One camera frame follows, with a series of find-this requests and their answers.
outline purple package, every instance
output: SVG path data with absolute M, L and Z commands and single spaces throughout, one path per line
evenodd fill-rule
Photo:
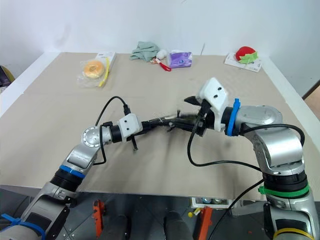
M 190 51 L 170 53 L 167 60 L 169 67 L 172 69 L 191 67 L 192 53 Z

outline black cable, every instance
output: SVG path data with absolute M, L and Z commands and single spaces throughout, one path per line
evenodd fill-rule
M 259 130 L 259 129 L 270 129 L 270 128 L 288 128 L 288 129 L 293 129 L 296 130 L 299 135 L 300 135 L 300 143 L 302 146 L 305 144 L 305 134 L 304 131 L 302 131 L 299 127 L 290 125 L 290 124 L 284 124 L 284 123 L 279 123 L 279 124 L 267 124 L 267 125 L 260 125 L 260 126 L 254 126 L 249 129 L 243 130 L 240 132 L 241 135 L 244 135 L 246 133 L 252 132 L 254 130 Z
M 249 168 L 252 168 L 252 169 L 255 169 L 255 170 L 261 172 L 259 167 L 251 165 L 246 162 L 242 162 L 242 161 L 220 160 L 220 161 L 211 161 L 211 162 L 207 162 L 207 163 L 195 163 L 191 157 L 191 144 L 192 144 L 192 141 L 193 141 L 194 136 L 196 134 L 196 130 L 197 130 L 199 121 L 200 121 L 200 117 L 197 118 L 197 120 L 194 124 L 194 127 L 192 129 L 192 132 L 191 132 L 191 135 L 190 135 L 190 138 L 188 141 L 188 145 L 187 145 L 187 155 L 188 155 L 189 161 L 192 165 L 194 165 L 196 167 L 205 167 L 205 166 L 216 165 L 216 164 L 239 164 L 239 165 L 243 165 L 243 166 L 246 166 L 246 167 L 249 167 Z
M 20 204 L 16 207 L 14 213 L 12 214 L 12 217 L 14 218 L 16 213 L 18 212 L 19 208 L 21 207 L 21 205 L 25 202 L 25 200 L 28 198 L 29 196 L 26 196 L 21 202 Z
M 244 190 L 231 204 L 230 206 L 225 210 L 225 212 L 223 213 L 223 215 L 220 217 L 220 219 L 218 220 L 218 222 L 216 223 L 214 229 L 212 230 L 212 232 L 209 235 L 208 240 L 210 240 L 213 235 L 215 234 L 215 231 L 217 230 L 219 224 L 222 222 L 222 220 L 224 219 L 224 217 L 226 216 L 226 214 L 228 213 L 228 211 L 230 211 L 232 209 L 232 207 L 236 204 L 236 202 L 239 201 L 240 198 L 242 198 L 247 192 L 249 192 L 250 190 L 254 189 L 255 187 L 259 186 L 260 184 L 262 184 L 264 182 L 264 180 L 260 180 L 258 181 L 256 184 L 252 185 L 251 187 L 247 188 L 246 190 Z
M 104 143 L 102 141 L 102 127 L 103 127 L 103 125 L 101 124 L 100 127 L 99 127 L 99 140 L 100 140 L 100 147 L 101 147 L 101 153 L 102 153 L 103 161 L 95 162 L 93 165 L 105 164 L 107 162 Z
M 104 107 L 103 107 L 103 109 L 102 109 L 102 111 L 101 111 L 98 119 L 97 119 L 96 122 L 95 122 L 95 126 L 98 125 L 98 123 L 99 123 L 102 115 L 104 114 L 106 108 L 108 107 L 108 105 L 109 105 L 109 104 L 112 102 L 112 100 L 114 100 L 114 99 L 119 99 L 119 100 L 123 103 L 123 108 L 129 109 L 129 108 L 128 108 L 128 105 L 126 104 L 126 102 L 125 102 L 121 97 L 119 97 L 119 96 L 113 96 L 113 97 L 111 97 L 111 98 L 108 100 L 108 102 L 104 105 Z M 99 140 L 100 140 L 100 148 L 101 148 L 101 153 L 102 153 L 102 156 L 103 156 L 103 161 L 101 161 L 101 162 L 95 162 L 95 163 L 93 163 L 93 165 L 105 164 L 105 163 L 107 162 L 106 153 L 105 153 L 105 149 L 104 149 L 104 143 L 103 143 L 102 127 L 103 127 L 103 125 L 100 125 L 100 127 L 99 127 Z
M 119 96 L 113 96 L 113 97 L 110 98 L 109 101 L 104 105 L 104 107 L 103 107 L 103 109 L 102 109 L 102 111 L 101 111 L 98 119 L 97 119 L 96 122 L 95 122 L 95 126 L 98 126 L 98 123 L 99 123 L 99 121 L 100 121 L 100 119 L 101 119 L 102 114 L 104 114 L 106 108 L 107 108 L 108 105 L 111 103 L 111 101 L 114 100 L 114 99 L 119 99 L 119 100 L 123 103 L 123 105 L 127 106 L 126 102 L 125 102 L 121 97 L 119 97 Z

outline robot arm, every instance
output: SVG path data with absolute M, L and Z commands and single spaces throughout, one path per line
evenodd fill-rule
M 259 191 L 267 198 L 264 206 L 266 234 L 277 240 L 318 240 L 318 215 L 305 173 L 303 141 L 300 142 L 287 127 L 270 128 L 270 125 L 282 124 L 281 113 L 264 105 L 240 108 L 237 99 L 233 107 L 228 107 L 227 94 L 215 78 L 210 79 L 196 97 L 185 101 L 201 106 L 198 113 L 201 123 L 196 126 L 198 135 L 202 136 L 206 129 L 225 130 L 228 136 L 243 135 L 252 142 L 264 179 L 264 186 Z M 97 159 L 101 148 L 100 135 L 103 145 L 131 139 L 135 146 L 134 135 L 147 133 L 156 126 L 178 127 L 191 132 L 195 124 L 188 119 L 194 115 L 183 118 L 179 114 L 174 120 L 161 117 L 140 122 L 135 114 L 129 113 L 117 125 L 106 122 L 100 128 L 87 128 L 81 136 L 81 143 L 66 157 L 21 219 L 13 219 L 14 226 L 1 232 L 1 239 L 35 240 L 45 236 L 47 240 L 54 240 L 69 214 L 66 204 L 76 198 L 78 186 Z
M 126 142 L 129 136 L 142 129 L 138 117 L 129 113 L 117 125 L 108 122 L 101 128 L 102 143 Z M 66 204 L 76 198 L 78 186 L 97 159 L 97 152 L 101 148 L 101 133 L 97 126 L 84 130 L 81 143 L 72 149 L 52 180 L 43 186 L 21 218 L 12 221 L 15 225 L 1 232 L 1 239 L 36 240 L 45 236 L 46 240 L 54 240 L 58 236 L 70 212 Z
M 239 134 L 253 144 L 266 195 L 264 229 L 274 239 L 319 239 L 318 214 L 308 185 L 303 158 L 304 139 L 283 126 L 282 114 L 271 106 L 243 106 L 235 100 L 227 107 L 227 95 L 212 78 L 195 97 L 201 108 L 209 103 L 214 130 L 228 136 Z

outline green cloth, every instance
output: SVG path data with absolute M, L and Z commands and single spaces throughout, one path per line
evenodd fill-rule
M 158 46 L 153 42 L 139 41 L 137 48 L 132 51 L 130 60 L 143 59 L 149 62 L 157 55 L 159 50 Z

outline white wall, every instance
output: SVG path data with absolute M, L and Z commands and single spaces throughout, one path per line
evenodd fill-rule
M 318 0 L 0 0 L 0 63 L 15 76 L 43 51 L 129 53 L 138 41 L 270 56 L 300 95 L 320 79 Z

